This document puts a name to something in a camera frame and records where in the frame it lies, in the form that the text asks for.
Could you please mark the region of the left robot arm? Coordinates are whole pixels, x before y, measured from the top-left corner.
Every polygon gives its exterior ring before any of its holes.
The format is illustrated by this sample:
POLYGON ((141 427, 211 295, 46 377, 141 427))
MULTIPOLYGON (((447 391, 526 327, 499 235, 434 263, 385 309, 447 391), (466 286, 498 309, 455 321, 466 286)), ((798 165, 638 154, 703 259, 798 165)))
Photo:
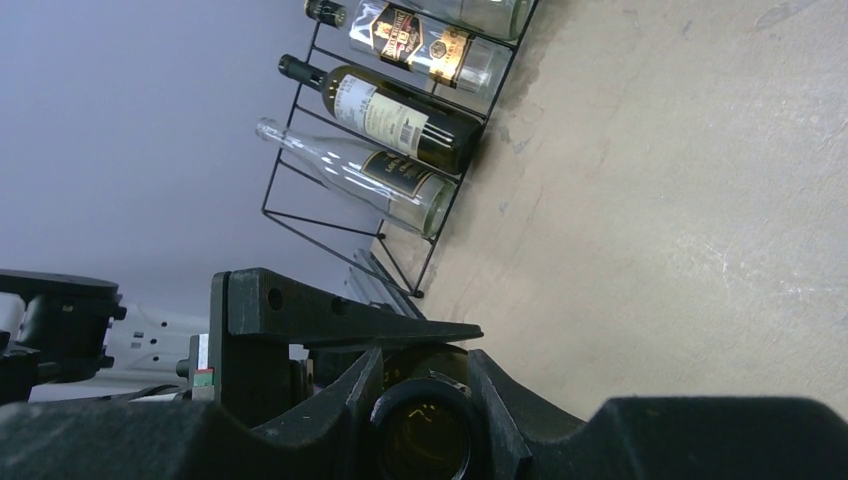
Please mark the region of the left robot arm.
MULTIPOLYGON (((108 364, 110 321, 122 321, 113 282, 4 270, 1 290, 26 305, 19 343, 59 367, 59 380, 81 381, 108 364)), ((476 325, 430 322, 367 306, 264 268, 212 279, 207 367, 215 398, 249 426, 292 408, 289 347, 396 350, 482 337, 476 325)))

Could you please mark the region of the dark green bottle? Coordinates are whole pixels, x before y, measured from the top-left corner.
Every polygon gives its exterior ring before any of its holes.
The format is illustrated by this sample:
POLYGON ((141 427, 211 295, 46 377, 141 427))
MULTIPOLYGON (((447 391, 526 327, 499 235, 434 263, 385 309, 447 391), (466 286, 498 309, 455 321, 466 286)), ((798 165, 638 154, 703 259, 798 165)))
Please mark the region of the dark green bottle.
POLYGON ((483 479, 486 427, 472 402, 468 352, 414 346, 383 363, 383 393, 364 425, 361 479, 483 479))
POLYGON ((339 124, 448 174, 465 171, 482 138, 477 118, 368 68, 324 71, 285 54, 278 70, 318 91, 339 124))

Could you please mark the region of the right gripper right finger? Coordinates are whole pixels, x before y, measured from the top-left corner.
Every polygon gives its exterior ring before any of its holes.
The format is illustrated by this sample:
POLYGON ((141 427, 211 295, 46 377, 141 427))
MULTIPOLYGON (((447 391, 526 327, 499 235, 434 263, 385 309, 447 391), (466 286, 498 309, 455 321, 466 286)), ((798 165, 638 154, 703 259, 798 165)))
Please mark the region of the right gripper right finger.
POLYGON ((790 397, 615 397, 587 421, 468 357, 494 479, 844 479, 847 423, 790 397))

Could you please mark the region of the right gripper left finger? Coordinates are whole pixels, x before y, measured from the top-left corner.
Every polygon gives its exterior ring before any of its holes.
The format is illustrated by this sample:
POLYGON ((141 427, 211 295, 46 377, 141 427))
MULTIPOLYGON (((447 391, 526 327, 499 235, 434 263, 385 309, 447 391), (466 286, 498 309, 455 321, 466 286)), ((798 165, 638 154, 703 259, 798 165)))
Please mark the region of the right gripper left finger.
POLYGON ((371 349, 329 387, 248 428, 214 402, 44 402, 1 409, 4 479, 349 479, 371 349))

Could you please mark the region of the square clear liquor bottle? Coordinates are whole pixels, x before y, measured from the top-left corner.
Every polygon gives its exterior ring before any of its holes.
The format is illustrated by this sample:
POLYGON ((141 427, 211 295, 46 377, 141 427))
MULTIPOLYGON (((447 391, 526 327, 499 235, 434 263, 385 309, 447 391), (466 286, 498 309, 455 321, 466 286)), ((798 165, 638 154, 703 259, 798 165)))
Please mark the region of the square clear liquor bottle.
POLYGON ((504 46, 386 1, 306 1, 304 11, 346 32, 355 50, 486 100, 511 58, 504 46))

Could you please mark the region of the clear wine bottle dark label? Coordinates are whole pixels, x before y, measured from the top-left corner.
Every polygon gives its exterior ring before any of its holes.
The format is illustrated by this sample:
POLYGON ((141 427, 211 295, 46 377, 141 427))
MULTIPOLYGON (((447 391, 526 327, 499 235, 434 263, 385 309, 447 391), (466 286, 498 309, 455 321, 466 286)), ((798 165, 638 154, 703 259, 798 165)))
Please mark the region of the clear wine bottle dark label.
POLYGON ((530 0, 422 0, 404 4, 500 40, 515 40, 528 19, 530 0))

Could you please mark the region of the dark green bottle back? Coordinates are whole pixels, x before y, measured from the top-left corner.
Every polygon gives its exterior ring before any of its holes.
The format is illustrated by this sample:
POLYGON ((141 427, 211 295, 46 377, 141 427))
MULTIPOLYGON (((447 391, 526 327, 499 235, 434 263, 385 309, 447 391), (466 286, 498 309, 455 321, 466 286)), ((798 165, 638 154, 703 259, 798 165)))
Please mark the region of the dark green bottle back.
POLYGON ((468 352, 414 346, 383 363, 383 393, 364 425, 361 479, 483 479, 486 427, 472 402, 468 352))

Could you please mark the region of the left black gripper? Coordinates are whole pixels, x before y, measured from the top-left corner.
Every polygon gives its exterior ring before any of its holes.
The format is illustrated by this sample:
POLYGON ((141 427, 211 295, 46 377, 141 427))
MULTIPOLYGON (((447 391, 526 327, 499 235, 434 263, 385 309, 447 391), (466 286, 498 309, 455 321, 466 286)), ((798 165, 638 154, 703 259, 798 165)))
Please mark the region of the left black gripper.
POLYGON ((256 427, 312 397, 311 359, 289 347, 364 352, 448 344, 482 337, 474 324, 419 320, 347 300, 265 268, 224 271, 211 282, 209 334, 190 337, 175 367, 189 388, 256 427))

